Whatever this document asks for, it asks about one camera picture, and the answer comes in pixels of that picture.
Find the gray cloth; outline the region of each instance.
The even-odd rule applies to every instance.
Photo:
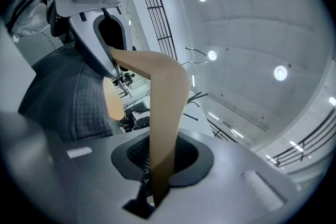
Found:
[[[38,61],[36,78],[19,112],[64,142],[113,135],[103,92],[103,76],[84,62],[73,44]]]

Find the black railing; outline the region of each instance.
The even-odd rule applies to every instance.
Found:
[[[177,60],[174,40],[162,0],[145,0],[161,52]]]
[[[273,156],[267,161],[274,162],[278,167],[283,167],[297,161],[303,161],[327,144],[336,135],[336,108],[333,108],[328,116],[310,134],[299,142],[295,142],[299,148],[292,146],[289,149]]]
[[[210,123],[211,130],[215,137],[219,137],[220,139],[225,139],[227,141],[232,141],[237,144],[239,144],[236,140],[234,140],[232,137],[230,137],[227,133],[225,133],[221,128],[219,128],[216,124],[214,124],[212,121],[208,120]]]

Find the plaid fabric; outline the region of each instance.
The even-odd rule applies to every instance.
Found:
[[[38,61],[36,78],[19,112],[64,142],[113,135],[103,76],[86,64],[73,47],[64,45]]]

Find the ceiling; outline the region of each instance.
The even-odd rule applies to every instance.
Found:
[[[195,90],[210,96],[202,100],[204,110],[244,133],[249,147],[274,140],[308,103],[331,57],[334,40],[323,3],[182,1],[194,46],[218,54],[192,67]],[[284,81],[274,77],[278,65],[288,70]]]

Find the white label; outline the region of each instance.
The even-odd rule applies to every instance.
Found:
[[[83,155],[87,155],[90,154],[92,152],[92,149],[90,149],[89,147],[81,147],[81,148],[77,148],[75,150],[69,150],[67,151],[69,157],[72,158],[77,158]]]

